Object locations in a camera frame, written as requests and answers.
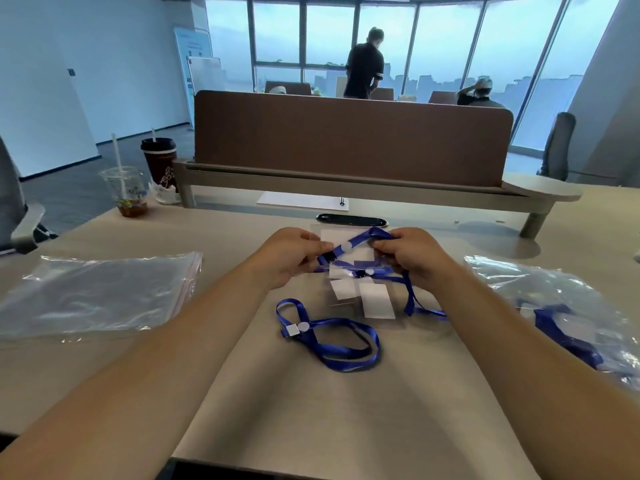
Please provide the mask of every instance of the gray carpet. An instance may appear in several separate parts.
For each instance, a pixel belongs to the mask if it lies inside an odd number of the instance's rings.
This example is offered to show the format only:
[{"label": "gray carpet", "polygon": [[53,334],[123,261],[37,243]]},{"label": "gray carpet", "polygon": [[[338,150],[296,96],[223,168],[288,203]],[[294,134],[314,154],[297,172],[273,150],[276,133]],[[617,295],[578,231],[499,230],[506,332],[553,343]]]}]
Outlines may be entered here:
[{"label": "gray carpet", "polygon": [[[156,136],[173,138],[180,158],[190,159],[194,151],[194,135],[190,125],[156,131]],[[140,141],[151,137],[151,133],[123,138],[118,141],[123,165],[133,165],[145,173],[149,172],[145,156],[140,150]],[[36,177],[22,183],[24,196],[44,205],[46,213],[43,224],[53,232],[71,230],[114,207],[105,182],[98,175],[100,170],[116,165],[111,142],[98,145],[102,158],[63,170]]]}]

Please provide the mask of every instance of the black phone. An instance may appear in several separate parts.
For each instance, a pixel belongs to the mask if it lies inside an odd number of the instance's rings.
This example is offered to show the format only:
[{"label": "black phone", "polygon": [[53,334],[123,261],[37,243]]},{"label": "black phone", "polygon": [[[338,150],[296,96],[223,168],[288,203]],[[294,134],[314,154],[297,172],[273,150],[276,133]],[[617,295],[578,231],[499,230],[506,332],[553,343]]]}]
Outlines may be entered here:
[{"label": "black phone", "polygon": [[340,214],[320,214],[316,217],[322,224],[336,224],[340,226],[356,227],[387,227],[389,223],[377,217],[347,216]]}]

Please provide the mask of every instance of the hand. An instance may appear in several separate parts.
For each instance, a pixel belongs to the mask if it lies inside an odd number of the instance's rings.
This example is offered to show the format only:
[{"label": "hand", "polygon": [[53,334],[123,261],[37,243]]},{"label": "hand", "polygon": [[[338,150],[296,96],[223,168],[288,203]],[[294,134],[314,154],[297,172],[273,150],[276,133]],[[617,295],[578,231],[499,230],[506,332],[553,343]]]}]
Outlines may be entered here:
[{"label": "hand", "polygon": [[431,291],[434,282],[460,266],[427,231],[401,228],[389,232],[396,239],[374,241],[373,247],[387,255],[398,271],[407,270],[420,288]]},{"label": "hand", "polygon": [[272,289],[280,288],[298,274],[313,273],[319,266],[317,257],[333,249],[309,231],[285,227],[268,238],[246,263],[254,273],[261,273]]}]

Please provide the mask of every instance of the plastic cup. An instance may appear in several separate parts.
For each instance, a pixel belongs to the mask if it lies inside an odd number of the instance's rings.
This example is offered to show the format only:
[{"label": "plastic cup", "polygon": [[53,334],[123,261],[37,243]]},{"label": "plastic cup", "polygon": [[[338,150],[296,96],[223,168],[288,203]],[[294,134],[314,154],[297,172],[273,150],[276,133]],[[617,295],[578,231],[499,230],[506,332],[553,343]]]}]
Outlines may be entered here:
[{"label": "plastic cup", "polygon": [[175,142],[171,138],[147,138],[142,140],[140,149],[145,154],[151,179],[157,184],[168,189],[172,185],[176,188],[173,175],[172,161],[177,158]]},{"label": "plastic cup", "polygon": [[142,172],[134,166],[102,170],[100,176],[109,187],[116,206],[124,217],[139,217],[147,211],[147,190]]}]

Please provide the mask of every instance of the window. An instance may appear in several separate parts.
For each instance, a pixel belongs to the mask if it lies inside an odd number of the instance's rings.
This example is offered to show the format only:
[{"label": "window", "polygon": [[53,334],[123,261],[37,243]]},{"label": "window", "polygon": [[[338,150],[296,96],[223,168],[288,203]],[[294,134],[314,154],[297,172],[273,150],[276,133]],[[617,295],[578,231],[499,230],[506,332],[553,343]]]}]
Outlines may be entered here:
[{"label": "window", "polygon": [[260,62],[300,62],[300,5],[254,3],[255,58]]},{"label": "window", "polygon": [[457,91],[482,3],[420,7],[404,94],[429,102],[434,91]]},{"label": "window", "polygon": [[305,70],[305,81],[311,84],[312,88],[320,90],[320,94],[325,97],[334,98],[338,77],[347,78],[343,69],[340,70]]},{"label": "window", "polygon": [[619,0],[571,0],[513,144],[543,150],[556,114],[569,109]]},{"label": "window", "polygon": [[255,68],[258,92],[264,92],[264,84],[268,80],[280,82],[300,82],[300,69],[281,67],[256,67]]},{"label": "window", "polygon": [[372,27],[384,31],[385,39],[380,46],[380,52],[385,57],[385,69],[380,87],[393,88],[395,99],[402,90],[414,15],[415,7],[413,6],[363,5],[360,8],[358,43],[366,42]]},{"label": "window", "polygon": [[214,57],[220,58],[225,89],[253,92],[249,21],[244,0],[207,0]]},{"label": "window", "polygon": [[353,6],[307,6],[307,64],[347,63],[354,10]]},{"label": "window", "polygon": [[561,0],[490,2],[465,86],[479,76],[493,80],[491,98],[520,111]]}]

